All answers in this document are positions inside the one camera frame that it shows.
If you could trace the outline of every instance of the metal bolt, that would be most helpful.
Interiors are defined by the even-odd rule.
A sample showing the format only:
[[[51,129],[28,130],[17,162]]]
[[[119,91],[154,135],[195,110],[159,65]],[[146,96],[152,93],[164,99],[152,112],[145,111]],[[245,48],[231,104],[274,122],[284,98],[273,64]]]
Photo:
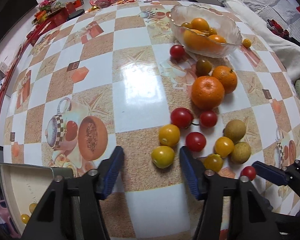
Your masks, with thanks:
[[[90,176],[97,175],[97,174],[98,174],[98,170],[96,170],[96,169],[90,170],[90,171],[88,171],[88,174],[89,174]]]
[[[54,178],[54,181],[56,181],[56,182],[60,182],[60,181],[62,181],[62,179],[63,179],[63,177],[62,177],[62,176],[60,176],[60,175],[57,175],[57,176]]]
[[[242,182],[248,182],[248,181],[249,181],[249,178],[248,178],[247,176],[241,176],[241,177],[240,177],[240,180],[241,180]]]
[[[214,175],[214,171],[213,170],[206,170],[204,172],[204,174],[206,174],[207,176],[213,176]]]

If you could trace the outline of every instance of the pink plastic object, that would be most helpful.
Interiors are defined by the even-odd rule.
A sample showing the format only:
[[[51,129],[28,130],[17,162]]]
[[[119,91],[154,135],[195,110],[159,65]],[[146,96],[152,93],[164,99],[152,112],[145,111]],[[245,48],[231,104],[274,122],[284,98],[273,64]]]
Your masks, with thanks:
[[[6,203],[4,200],[0,200],[0,217],[7,223],[10,236],[12,238],[21,238],[21,235],[17,233],[15,226],[12,224],[12,219],[8,209],[6,208]]]

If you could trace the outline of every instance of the scalloped bowl rim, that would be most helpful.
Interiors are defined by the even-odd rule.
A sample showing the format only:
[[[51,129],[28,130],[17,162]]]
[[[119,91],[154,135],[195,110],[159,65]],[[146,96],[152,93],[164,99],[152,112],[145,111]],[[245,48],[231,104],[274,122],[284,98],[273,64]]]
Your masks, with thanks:
[[[242,41],[241,30],[240,30],[239,27],[235,24],[235,21],[234,21],[233,19],[231,19],[230,17],[225,16],[225,15],[218,15],[218,14],[216,14],[216,13],[213,12],[213,11],[210,11],[210,10],[208,10],[208,9],[206,9],[206,8],[199,8],[199,7],[197,7],[197,6],[193,5],[193,4],[190,4],[190,5],[187,5],[187,6],[181,5],[181,4],[180,4],[180,5],[175,5],[175,6],[173,6],[173,7],[171,8],[170,17],[168,17],[168,18],[171,20],[171,22],[172,22],[175,26],[181,27],[181,28],[183,28],[184,30],[190,30],[191,32],[193,32],[193,33],[195,33],[195,34],[197,34],[197,35],[204,36],[206,39],[208,39],[209,41],[212,41],[212,42],[215,43],[215,44],[224,44],[224,45],[228,44],[228,45],[233,45],[233,46],[240,46],[240,45],[242,44],[242,42],[240,42],[240,44],[233,44],[233,43],[228,43],[228,42],[227,42],[227,43],[221,43],[221,42],[219,43],[219,42],[215,42],[214,40],[209,39],[208,36],[206,36],[206,35],[196,33],[196,32],[192,31],[192,30],[189,29],[189,28],[186,28],[186,27],[181,26],[181,25],[177,25],[176,22],[174,21],[174,19],[173,19],[172,16],[171,16],[171,13],[172,13],[172,11],[173,11],[173,9],[174,9],[175,7],[195,7],[196,9],[202,9],[202,10],[208,11],[209,13],[214,13],[217,17],[220,17],[220,18],[226,17],[226,18],[228,18],[230,21],[234,22],[234,25],[235,25],[236,28],[238,29],[238,31],[239,31],[239,36],[241,37],[241,41]]]

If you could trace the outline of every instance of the bowl of oranges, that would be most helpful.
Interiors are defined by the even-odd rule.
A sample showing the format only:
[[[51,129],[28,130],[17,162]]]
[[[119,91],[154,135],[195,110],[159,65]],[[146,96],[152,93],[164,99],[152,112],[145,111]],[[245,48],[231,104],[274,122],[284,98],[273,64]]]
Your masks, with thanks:
[[[234,20],[195,5],[172,8],[170,26],[177,40],[190,52],[207,57],[225,57],[242,44]]]

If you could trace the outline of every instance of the blue gripper pad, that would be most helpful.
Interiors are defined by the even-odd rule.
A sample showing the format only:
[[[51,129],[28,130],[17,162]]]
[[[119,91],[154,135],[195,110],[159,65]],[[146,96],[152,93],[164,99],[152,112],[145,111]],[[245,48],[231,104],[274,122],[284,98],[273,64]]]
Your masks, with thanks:
[[[266,165],[260,161],[256,161],[252,164],[252,167],[256,170],[256,173],[264,179],[276,184],[278,186],[287,185],[287,175],[280,169]]]
[[[203,200],[207,195],[207,185],[203,175],[206,169],[203,163],[193,158],[186,146],[180,149],[179,158],[181,170],[186,177],[191,194],[196,200]]]
[[[105,200],[111,193],[123,166],[124,152],[122,147],[116,146],[109,159],[103,160],[99,167],[99,177],[96,189],[97,198]]]

